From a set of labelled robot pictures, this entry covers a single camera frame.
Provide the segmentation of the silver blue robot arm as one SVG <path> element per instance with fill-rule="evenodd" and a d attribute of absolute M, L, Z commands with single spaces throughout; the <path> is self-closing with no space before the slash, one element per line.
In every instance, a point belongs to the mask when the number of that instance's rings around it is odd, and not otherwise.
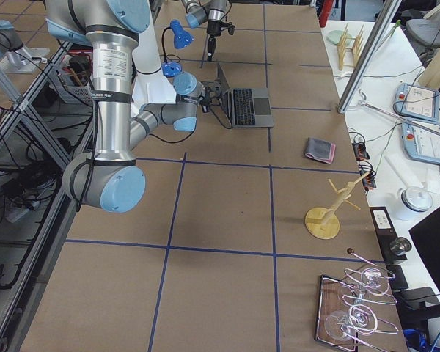
<path fill-rule="evenodd" d="M 200 1 L 181 1 L 186 11 L 186 22 L 191 29 L 207 24 L 207 60 L 212 61 L 216 50 L 216 38 L 221 36 L 223 31 L 234 35 L 235 25 L 227 20 L 231 10 L 231 1 L 212 0 L 205 4 Z"/>
<path fill-rule="evenodd" d="M 92 47 L 94 146 L 66 167 L 66 195 L 80 205 L 124 213 L 144 194 L 133 148 L 159 125 L 192 132 L 208 91 L 192 74 L 168 79 L 148 1 L 47 1 L 51 35 Z"/>

